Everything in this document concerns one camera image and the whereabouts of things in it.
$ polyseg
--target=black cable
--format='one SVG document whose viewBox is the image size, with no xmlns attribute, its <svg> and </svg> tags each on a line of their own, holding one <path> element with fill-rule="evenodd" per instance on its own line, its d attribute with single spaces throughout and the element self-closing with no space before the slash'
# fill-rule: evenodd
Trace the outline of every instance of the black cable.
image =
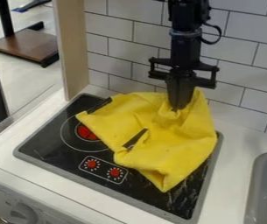
<svg viewBox="0 0 267 224">
<path fill-rule="evenodd" d="M 221 40 L 221 36 L 222 36 L 222 30 L 221 27 L 219 27 L 218 25 L 212 25 L 212 24 L 208 24 L 208 23 L 204 23 L 204 25 L 215 28 L 218 31 L 218 39 L 216 41 L 209 41 L 206 40 L 204 38 L 200 38 L 201 42 L 207 44 L 207 45 L 215 45 L 216 43 L 218 43 Z"/>
</svg>

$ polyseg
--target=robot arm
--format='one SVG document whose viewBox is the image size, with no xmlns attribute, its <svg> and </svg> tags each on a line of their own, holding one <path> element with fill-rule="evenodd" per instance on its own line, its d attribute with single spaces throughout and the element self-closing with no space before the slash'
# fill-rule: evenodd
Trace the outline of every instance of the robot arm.
<svg viewBox="0 0 267 224">
<path fill-rule="evenodd" d="M 211 11 L 208 0 L 169 0 L 168 7 L 169 19 L 172 21 L 171 58 L 151 58 L 149 77 L 166 82 L 169 102 L 176 110 L 183 109 L 191 101 L 195 87 L 216 88 L 219 68 L 202 63 L 200 49 L 202 42 L 216 44 L 221 39 L 221 28 L 207 23 Z M 219 32 L 219 38 L 216 41 L 204 39 L 201 29 L 203 25 L 214 27 Z M 156 65 L 169 66 L 171 70 L 169 73 L 156 71 Z M 197 77 L 195 71 L 211 72 L 211 77 Z"/>
</svg>

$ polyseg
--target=control panel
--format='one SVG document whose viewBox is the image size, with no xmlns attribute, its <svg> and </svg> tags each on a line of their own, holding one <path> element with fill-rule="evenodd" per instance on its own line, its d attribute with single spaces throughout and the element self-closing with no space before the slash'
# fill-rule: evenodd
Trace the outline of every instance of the control panel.
<svg viewBox="0 0 267 224">
<path fill-rule="evenodd" d="M 117 185 L 121 185 L 128 175 L 128 170 L 122 166 L 92 156 L 85 157 L 78 168 Z"/>
</svg>

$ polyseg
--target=red burner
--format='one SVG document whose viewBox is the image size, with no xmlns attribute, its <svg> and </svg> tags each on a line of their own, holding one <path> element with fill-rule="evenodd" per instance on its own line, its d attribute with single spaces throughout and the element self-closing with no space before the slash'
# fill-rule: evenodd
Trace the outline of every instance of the red burner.
<svg viewBox="0 0 267 224">
<path fill-rule="evenodd" d="M 120 170 L 117 168 L 113 168 L 110 170 L 110 175 L 111 177 L 117 178 L 118 176 L 120 176 Z"/>
<path fill-rule="evenodd" d="M 88 168 L 94 169 L 96 167 L 96 162 L 94 160 L 88 161 Z"/>
<path fill-rule="evenodd" d="M 97 141 L 99 138 L 85 125 L 80 124 L 77 129 L 78 135 L 88 141 Z"/>
</svg>

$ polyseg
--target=black stovetop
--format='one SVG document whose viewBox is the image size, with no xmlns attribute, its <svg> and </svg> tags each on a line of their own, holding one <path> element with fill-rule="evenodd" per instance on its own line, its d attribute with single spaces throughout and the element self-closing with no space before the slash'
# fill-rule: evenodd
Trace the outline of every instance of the black stovetop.
<svg viewBox="0 0 267 224">
<path fill-rule="evenodd" d="M 81 95 L 24 143 L 18 153 L 190 220 L 209 159 L 171 191 L 162 193 L 138 171 L 116 165 L 112 150 L 76 120 L 76 114 L 101 101 L 94 96 Z"/>
</svg>

